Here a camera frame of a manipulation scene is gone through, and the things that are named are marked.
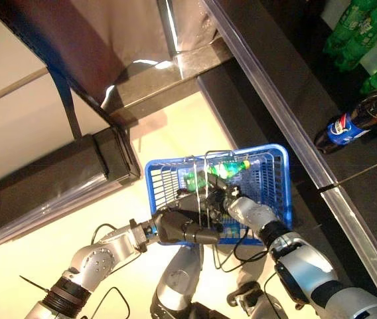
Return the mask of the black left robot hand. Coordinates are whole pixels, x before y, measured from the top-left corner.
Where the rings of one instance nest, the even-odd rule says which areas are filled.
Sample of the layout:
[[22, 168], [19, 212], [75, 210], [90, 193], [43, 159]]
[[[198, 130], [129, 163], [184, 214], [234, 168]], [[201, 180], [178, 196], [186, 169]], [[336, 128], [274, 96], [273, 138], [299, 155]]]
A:
[[206, 207], [194, 195], [177, 198], [152, 215], [161, 243], [215, 245], [220, 241], [222, 225], [208, 217]]

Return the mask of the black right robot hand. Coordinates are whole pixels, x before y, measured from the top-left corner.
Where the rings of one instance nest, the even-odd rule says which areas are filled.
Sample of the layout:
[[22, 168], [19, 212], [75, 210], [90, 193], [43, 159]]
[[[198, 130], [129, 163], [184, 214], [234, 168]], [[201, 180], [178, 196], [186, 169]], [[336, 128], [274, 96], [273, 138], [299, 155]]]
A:
[[222, 223], [223, 215], [228, 215], [230, 204], [242, 196], [241, 188], [212, 173], [207, 173], [206, 178], [208, 195], [205, 201], [209, 219], [216, 224]]

